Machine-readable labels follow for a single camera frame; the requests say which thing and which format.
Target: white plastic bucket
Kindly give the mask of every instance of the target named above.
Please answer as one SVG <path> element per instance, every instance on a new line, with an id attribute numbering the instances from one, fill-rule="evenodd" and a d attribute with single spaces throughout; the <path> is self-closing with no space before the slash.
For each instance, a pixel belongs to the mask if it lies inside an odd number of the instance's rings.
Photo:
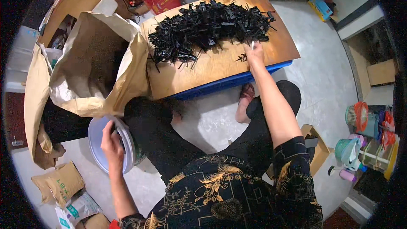
<path id="1" fill-rule="evenodd" d="M 142 153 L 141 149 L 136 149 L 129 128 L 123 121 L 111 115 L 104 116 L 103 118 L 93 118 L 88 128 L 89 148 L 99 167 L 106 173 L 109 173 L 109 165 L 100 145 L 102 143 L 102 130 L 110 120 L 115 122 L 116 130 L 121 137 L 125 149 L 123 161 L 123 174 L 125 174 L 141 161 Z"/>

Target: white pipe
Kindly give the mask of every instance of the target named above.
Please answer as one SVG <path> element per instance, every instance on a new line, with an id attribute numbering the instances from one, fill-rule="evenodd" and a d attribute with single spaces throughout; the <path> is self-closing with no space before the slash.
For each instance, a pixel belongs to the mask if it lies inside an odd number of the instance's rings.
<path id="1" fill-rule="evenodd" d="M 389 160 L 386 160 L 386 159 L 381 158 L 381 157 L 377 157 L 377 156 L 372 155 L 372 154 L 370 154 L 370 153 L 365 153 L 363 150 L 361 150 L 360 153 L 361 153 L 361 154 L 365 154 L 366 156 L 371 157 L 371 158 L 374 158 L 374 159 L 377 158 L 377 160 L 379 160 L 380 162 L 389 164 Z"/>

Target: woman's left arm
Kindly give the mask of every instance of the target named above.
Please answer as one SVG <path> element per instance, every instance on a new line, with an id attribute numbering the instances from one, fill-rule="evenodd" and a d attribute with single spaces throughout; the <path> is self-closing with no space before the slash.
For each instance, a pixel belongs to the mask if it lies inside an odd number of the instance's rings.
<path id="1" fill-rule="evenodd" d="M 109 163 L 109 179 L 112 188 L 113 204 L 116 214 L 124 224 L 122 228 L 128 228 L 128 225 L 136 223 L 139 226 L 144 224 L 145 219 L 141 216 L 130 194 L 126 181 L 123 177 L 123 159 L 124 150 L 120 144 L 120 136 L 111 129 L 113 121 L 109 121 L 103 129 L 102 148 Z"/>

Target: blue table edge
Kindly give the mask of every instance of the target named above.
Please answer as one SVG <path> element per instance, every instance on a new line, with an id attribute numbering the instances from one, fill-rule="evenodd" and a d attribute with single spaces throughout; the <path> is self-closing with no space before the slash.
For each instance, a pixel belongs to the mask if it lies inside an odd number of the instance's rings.
<path id="1" fill-rule="evenodd" d="M 266 66 L 267 71 L 272 74 L 276 72 L 278 69 L 281 69 L 283 67 L 287 67 L 293 63 L 292 60 L 288 60 L 282 63 L 278 64 L 272 64 L 269 66 Z M 183 92 L 174 94 L 170 97 L 176 98 L 179 100 L 188 100 L 191 98 L 195 98 L 201 95 L 207 95 L 211 94 L 217 91 L 221 91 L 224 89 L 229 89 L 238 85 L 243 85 L 248 82 L 253 82 L 254 78 L 252 76 L 252 73 L 250 71 L 241 73 L 241 74 L 235 74 L 220 80 L 216 80 L 207 84 L 203 84 L 201 86 L 197 86 L 192 89 L 185 90 Z"/>

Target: woman's left hand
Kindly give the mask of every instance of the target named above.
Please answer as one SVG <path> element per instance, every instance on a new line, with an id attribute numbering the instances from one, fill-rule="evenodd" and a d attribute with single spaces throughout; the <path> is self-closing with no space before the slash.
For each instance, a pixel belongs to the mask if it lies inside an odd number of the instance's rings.
<path id="1" fill-rule="evenodd" d="M 109 163 L 109 176 L 123 175 L 124 150 L 120 144 L 120 135 L 114 131 L 110 134 L 114 122 L 109 121 L 103 129 L 102 148 Z"/>

